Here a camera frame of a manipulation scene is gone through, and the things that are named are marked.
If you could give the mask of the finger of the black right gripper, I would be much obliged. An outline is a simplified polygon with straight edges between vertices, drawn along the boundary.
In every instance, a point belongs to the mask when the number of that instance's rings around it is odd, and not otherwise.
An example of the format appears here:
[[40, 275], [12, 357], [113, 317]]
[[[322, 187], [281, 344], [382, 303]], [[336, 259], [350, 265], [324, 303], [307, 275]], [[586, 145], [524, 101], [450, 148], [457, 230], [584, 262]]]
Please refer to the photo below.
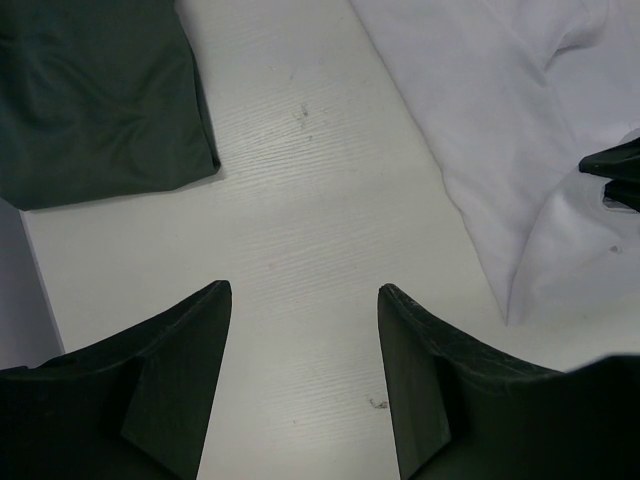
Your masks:
[[604, 188], [603, 203], [609, 207], [622, 205], [640, 212], [640, 183], [638, 180], [612, 179]]
[[640, 139], [609, 148], [584, 157], [579, 163], [579, 171], [590, 175], [638, 183], [640, 176]]

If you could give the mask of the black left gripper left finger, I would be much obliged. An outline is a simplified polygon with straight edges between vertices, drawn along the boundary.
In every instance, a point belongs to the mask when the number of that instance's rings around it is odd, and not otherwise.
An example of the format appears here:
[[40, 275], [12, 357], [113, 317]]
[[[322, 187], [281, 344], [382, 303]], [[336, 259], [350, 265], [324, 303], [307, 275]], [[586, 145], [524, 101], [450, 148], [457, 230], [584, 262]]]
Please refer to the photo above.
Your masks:
[[193, 479], [232, 310], [227, 281], [85, 348], [1, 373], [5, 479]]

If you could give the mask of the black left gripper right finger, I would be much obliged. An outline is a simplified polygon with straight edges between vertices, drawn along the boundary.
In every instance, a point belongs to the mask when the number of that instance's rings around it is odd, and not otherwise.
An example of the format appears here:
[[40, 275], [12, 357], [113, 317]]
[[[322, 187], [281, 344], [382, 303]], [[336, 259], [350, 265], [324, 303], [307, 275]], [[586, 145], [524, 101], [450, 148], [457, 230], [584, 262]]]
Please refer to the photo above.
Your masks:
[[378, 331], [404, 479], [635, 479], [639, 359], [570, 372], [497, 350], [397, 286], [378, 293]]

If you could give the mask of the white t-shirt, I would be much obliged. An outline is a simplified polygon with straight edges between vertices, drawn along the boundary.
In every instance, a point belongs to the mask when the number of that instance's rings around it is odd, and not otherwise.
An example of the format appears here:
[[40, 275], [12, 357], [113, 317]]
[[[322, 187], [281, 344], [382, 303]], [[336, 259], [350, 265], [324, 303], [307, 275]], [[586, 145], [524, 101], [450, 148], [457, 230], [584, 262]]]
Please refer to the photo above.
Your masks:
[[639, 138], [618, 1], [357, 1], [510, 324], [639, 290], [639, 213], [579, 171]]

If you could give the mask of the dark grey t-shirt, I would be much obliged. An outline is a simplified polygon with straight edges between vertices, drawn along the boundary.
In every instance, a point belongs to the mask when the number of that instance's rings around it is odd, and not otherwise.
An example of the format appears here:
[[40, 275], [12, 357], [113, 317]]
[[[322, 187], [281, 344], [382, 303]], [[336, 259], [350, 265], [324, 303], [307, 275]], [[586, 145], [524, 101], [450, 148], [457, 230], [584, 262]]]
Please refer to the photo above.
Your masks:
[[220, 167], [172, 1], [1, 5], [1, 196], [23, 211], [172, 191]]

